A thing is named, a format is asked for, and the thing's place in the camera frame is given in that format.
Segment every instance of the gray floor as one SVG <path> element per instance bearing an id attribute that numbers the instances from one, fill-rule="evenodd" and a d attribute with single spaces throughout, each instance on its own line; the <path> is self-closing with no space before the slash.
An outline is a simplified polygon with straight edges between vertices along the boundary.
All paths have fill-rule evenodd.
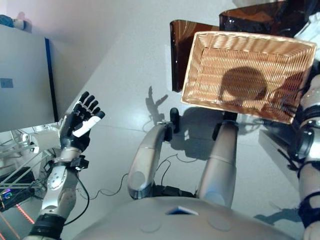
<path id="1" fill-rule="evenodd" d="M 171 89 L 169 22 L 186 19 L 218 25 L 218 15 L 236 8 L 232 1 L 191 0 L 10 0 L 7 14 L 29 21 L 27 30 L 51 40 L 53 74 L 60 115 L 83 91 L 94 94 L 106 117 L 91 131 L 85 151 L 89 168 L 80 177 L 93 197 L 99 189 L 115 192 L 128 172 L 136 150 L 153 126 L 153 119 L 169 119 L 177 107 L 182 133 L 164 144 L 161 159 L 178 154 L 164 177 L 164 184 L 194 192 L 205 159 L 214 142 L 211 134 L 221 119 L 217 111 L 180 103 Z M 155 107 L 153 103 L 167 95 Z M 240 117 L 243 123 L 251 118 Z M 297 191 L 258 143 L 259 126 L 242 125 L 237 145 L 237 180 L 232 208 L 273 224 L 300 239 L 301 222 L 294 222 L 299 204 Z M 156 174 L 159 183 L 166 163 Z M 99 195 L 88 211 L 62 233 L 71 239 L 116 207 L 131 201 L 126 188 L 113 197 Z M 78 194 L 69 219 L 86 204 Z"/>

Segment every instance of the robotic hand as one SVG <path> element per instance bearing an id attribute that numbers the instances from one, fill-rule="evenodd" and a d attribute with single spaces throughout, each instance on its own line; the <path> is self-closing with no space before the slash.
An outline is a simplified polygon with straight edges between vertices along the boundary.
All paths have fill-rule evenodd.
<path id="1" fill-rule="evenodd" d="M 65 223 L 76 204 L 78 172 L 89 164 L 81 153 L 90 143 L 90 129 L 105 116 L 96 107 L 98 101 L 94 101 L 95 97 L 89 95 L 87 91 L 82 94 L 72 112 L 63 119 L 61 155 L 53 161 L 39 217 L 26 240 L 60 239 L 63 227 L 75 220 Z"/>

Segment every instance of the black cable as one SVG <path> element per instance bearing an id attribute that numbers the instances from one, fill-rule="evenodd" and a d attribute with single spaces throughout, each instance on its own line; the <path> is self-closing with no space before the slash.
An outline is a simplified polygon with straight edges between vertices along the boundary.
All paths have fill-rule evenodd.
<path id="1" fill-rule="evenodd" d="M 82 181 L 79 179 L 78 175 L 75 174 L 75 176 L 76 176 L 76 178 L 78 179 L 79 183 L 81 184 L 81 187 L 82 187 L 83 190 L 85 191 L 85 194 L 86 194 L 86 196 L 87 196 L 87 199 L 86 199 L 87 202 L 86 202 L 86 206 L 85 206 L 84 210 L 83 210 L 76 218 L 74 218 L 73 220 L 65 223 L 64 226 L 67 226 L 67 225 L 73 223 L 74 221 L 78 220 L 78 219 L 87 211 L 87 209 L 88 209 L 88 207 L 89 207 L 89 203 L 90 203 L 90 196 L 89 196 L 89 193 L 88 193 L 86 187 L 84 186 L 84 184 L 82 183 Z"/>
<path id="2" fill-rule="evenodd" d="M 54 148 L 52 148 L 52 151 L 53 151 L 53 153 L 54 153 L 54 157 L 56 158 L 56 157 L 57 157 L 57 154 L 56 154 L 55 149 L 54 149 Z"/>
<path id="3" fill-rule="evenodd" d="M 91 197 L 90 200 L 95 200 L 95 199 L 98 197 L 99 193 L 101 193 L 102 195 L 108 196 L 108 197 L 112 197 L 112 196 L 118 194 L 118 193 L 120 192 L 121 188 L 122 188 L 122 185 L 123 185 L 125 176 L 127 176 L 127 175 L 128 175 L 128 173 L 126 173 L 126 174 L 124 174 L 124 175 L 122 176 L 121 182 L 120 182 L 120 187 L 118 188 L 118 190 L 117 190 L 116 192 L 114 192 L 114 193 L 112 193 L 112 194 L 107 194 L 107 193 L 104 193 L 104 192 L 102 192 L 102 191 L 103 191 L 103 190 L 106 190 L 106 191 L 109 191 L 109 192 L 111 192 L 111 191 L 108 190 L 108 189 L 102 188 L 102 189 L 98 190 L 98 192 L 96 193 L 96 195 L 95 195 L 94 197 Z"/>
<path id="4" fill-rule="evenodd" d="M 191 161 L 184 161 L 184 160 L 182 160 L 182 159 L 180 159 L 180 158 L 178 157 L 178 154 L 176 155 L 176 158 L 177 158 L 180 162 L 183 162 L 183 163 L 186 163 L 186 164 L 194 163 L 194 162 L 198 161 L 198 158 L 196 158 L 196 159 L 194 159 L 194 160 L 191 160 Z"/>
<path id="5" fill-rule="evenodd" d="M 166 173 L 168 172 L 168 170 L 169 170 L 169 168 L 170 168 L 170 166 L 171 166 L 171 162 L 170 162 L 169 160 L 166 160 L 166 161 L 169 163 L 169 165 L 168 165 L 168 167 L 166 168 L 166 170 L 164 171 L 164 173 L 163 173 L 163 175 L 162 175 L 162 178 L 161 178 L 161 186 L 163 186 L 164 177 L 165 177 Z"/>

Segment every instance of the woven basket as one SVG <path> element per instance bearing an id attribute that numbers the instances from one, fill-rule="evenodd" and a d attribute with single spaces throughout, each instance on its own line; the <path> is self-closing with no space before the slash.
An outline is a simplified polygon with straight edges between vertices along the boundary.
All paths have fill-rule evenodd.
<path id="1" fill-rule="evenodd" d="M 316 45 L 245 32 L 194 35 L 181 102 L 290 124 Z"/>

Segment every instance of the black strap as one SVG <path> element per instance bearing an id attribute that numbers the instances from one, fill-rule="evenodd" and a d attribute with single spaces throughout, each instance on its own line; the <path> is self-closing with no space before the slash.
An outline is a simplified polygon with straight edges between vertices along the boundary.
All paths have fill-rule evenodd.
<path id="1" fill-rule="evenodd" d="M 316 221 L 320 221 L 320 208 L 312 208 L 310 205 L 310 199 L 319 195 L 320 191 L 314 192 L 308 195 L 300 204 L 298 214 L 305 228 Z"/>
<path id="2" fill-rule="evenodd" d="M 55 214 L 40 215 L 35 221 L 29 236 L 42 236 L 59 240 L 65 219 Z"/>

